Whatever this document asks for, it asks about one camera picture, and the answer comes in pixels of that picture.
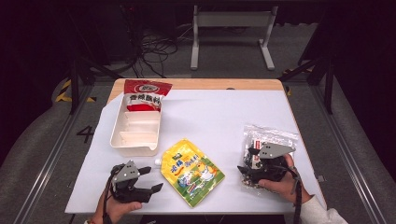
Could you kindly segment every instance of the wooden table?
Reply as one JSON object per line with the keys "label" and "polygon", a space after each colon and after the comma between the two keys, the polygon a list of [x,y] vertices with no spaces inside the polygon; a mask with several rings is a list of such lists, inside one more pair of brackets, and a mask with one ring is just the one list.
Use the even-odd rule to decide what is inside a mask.
{"label": "wooden table", "polygon": [[[114,82],[107,103],[123,92],[127,78]],[[282,83],[277,79],[242,79],[242,78],[145,78],[146,80],[173,84],[172,90],[273,90],[282,91]]]}

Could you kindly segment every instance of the human hand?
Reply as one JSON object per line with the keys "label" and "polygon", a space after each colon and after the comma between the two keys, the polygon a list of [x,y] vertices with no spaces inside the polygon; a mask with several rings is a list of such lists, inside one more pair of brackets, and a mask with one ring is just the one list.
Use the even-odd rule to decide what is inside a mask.
{"label": "human hand", "polygon": [[[123,215],[142,208],[142,203],[138,203],[138,202],[120,203],[113,198],[110,192],[108,193],[108,195],[109,198],[106,204],[106,211],[112,223],[117,223],[118,221],[120,221]],[[95,214],[91,219],[91,221],[94,224],[103,223],[104,199],[105,199],[105,192],[103,191],[102,195],[100,196],[98,205],[96,207]]]}
{"label": "human hand", "polygon": [[[294,161],[291,155],[288,153],[284,155],[284,157],[288,166],[294,167]],[[261,179],[259,181],[260,186],[279,193],[280,196],[282,196],[289,202],[296,203],[296,193],[294,192],[293,194],[291,194],[294,184],[295,184],[295,179],[293,178],[290,172],[286,172],[285,176],[279,182],[275,182],[267,179]],[[302,203],[305,203],[309,201],[312,198],[312,196],[309,195],[309,193],[304,188],[303,182],[301,184],[302,184]]]}

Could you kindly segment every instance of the plastic tray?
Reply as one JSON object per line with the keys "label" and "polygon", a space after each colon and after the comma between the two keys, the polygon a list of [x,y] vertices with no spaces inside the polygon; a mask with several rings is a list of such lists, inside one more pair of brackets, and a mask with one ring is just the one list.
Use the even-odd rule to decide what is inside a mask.
{"label": "plastic tray", "polygon": [[130,95],[122,98],[110,145],[123,157],[154,156],[158,152],[161,112],[129,111],[126,106]]}

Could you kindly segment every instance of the white sleeve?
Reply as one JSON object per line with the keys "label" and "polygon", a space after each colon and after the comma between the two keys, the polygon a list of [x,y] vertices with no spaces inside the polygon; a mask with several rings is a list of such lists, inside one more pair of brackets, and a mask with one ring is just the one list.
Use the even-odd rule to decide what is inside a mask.
{"label": "white sleeve", "polygon": [[302,204],[300,218],[304,224],[347,224],[337,210],[331,208],[326,211],[315,195],[311,200]]}

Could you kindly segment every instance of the white table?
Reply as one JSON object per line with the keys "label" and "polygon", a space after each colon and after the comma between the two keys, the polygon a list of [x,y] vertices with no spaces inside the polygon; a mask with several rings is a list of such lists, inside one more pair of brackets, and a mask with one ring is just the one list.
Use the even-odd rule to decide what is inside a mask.
{"label": "white table", "polygon": [[[149,203],[136,214],[287,214],[294,212],[292,203],[278,195],[263,190],[261,194],[246,190],[241,185],[240,173],[243,156],[244,125],[256,124],[299,133],[288,99],[277,80],[262,79],[160,79],[175,83],[174,89],[163,98],[163,116],[160,128],[159,153],[154,157],[124,158],[109,144],[118,113],[122,93],[103,109],[92,145],[78,175],[78,180],[65,209],[66,213],[93,213],[102,193],[110,170],[114,165],[134,160],[138,168],[151,166],[150,174],[139,177],[138,188],[150,188],[163,183],[160,192],[152,195]],[[237,87],[238,90],[178,90],[183,84],[189,89],[194,85],[213,89],[219,86]],[[249,89],[262,86],[267,90],[241,90],[242,84]],[[118,90],[113,89],[113,98]],[[194,208],[177,194],[154,165],[155,159],[182,138],[188,138],[200,148],[225,174],[218,186]],[[300,138],[294,153],[295,165],[311,194],[316,194],[324,207],[326,203],[312,164]]]}

